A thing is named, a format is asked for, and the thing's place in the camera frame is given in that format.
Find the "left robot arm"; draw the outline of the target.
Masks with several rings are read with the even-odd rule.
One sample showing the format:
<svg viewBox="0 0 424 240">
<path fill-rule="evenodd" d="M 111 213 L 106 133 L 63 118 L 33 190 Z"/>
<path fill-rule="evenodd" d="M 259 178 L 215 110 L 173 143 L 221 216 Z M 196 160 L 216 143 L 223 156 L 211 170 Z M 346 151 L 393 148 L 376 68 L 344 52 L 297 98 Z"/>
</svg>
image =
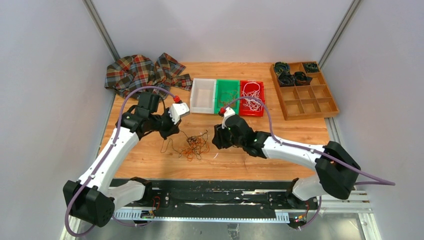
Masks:
<svg viewBox="0 0 424 240">
<path fill-rule="evenodd" d="M 77 181 L 67 181 L 63 195 L 67 205 L 65 222 L 75 217 L 97 227 L 104 227 L 115 211 L 137 202 L 146 207 L 156 204 L 151 181 L 132 177 L 126 183 L 110 188 L 117 170 L 139 141 L 157 132 L 163 139 L 179 133 L 179 125 L 190 113 L 188 105 L 178 96 L 174 103 L 157 114 L 162 97 L 142 92 L 138 103 L 123 110 L 105 148 Z"/>
</svg>

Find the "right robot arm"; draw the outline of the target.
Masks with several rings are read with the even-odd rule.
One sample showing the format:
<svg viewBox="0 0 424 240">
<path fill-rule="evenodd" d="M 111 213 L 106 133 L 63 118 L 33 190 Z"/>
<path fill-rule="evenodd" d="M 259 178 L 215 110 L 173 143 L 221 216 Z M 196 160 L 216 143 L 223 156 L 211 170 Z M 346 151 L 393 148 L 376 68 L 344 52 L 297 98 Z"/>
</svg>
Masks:
<svg viewBox="0 0 424 240">
<path fill-rule="evenodd" d="M 314 170 L 313 176 L 291 182 L 285 200 L 294 209 L 320 195 L 348 199 L 361 169 L 335 141 L 316 145 L 273 137 L 269 132 L 254 131 L 237 114 L 214 126 L 212 143 L 217 149 L 238 147 L 251 157 L 285 160 Z"/>
</svg>

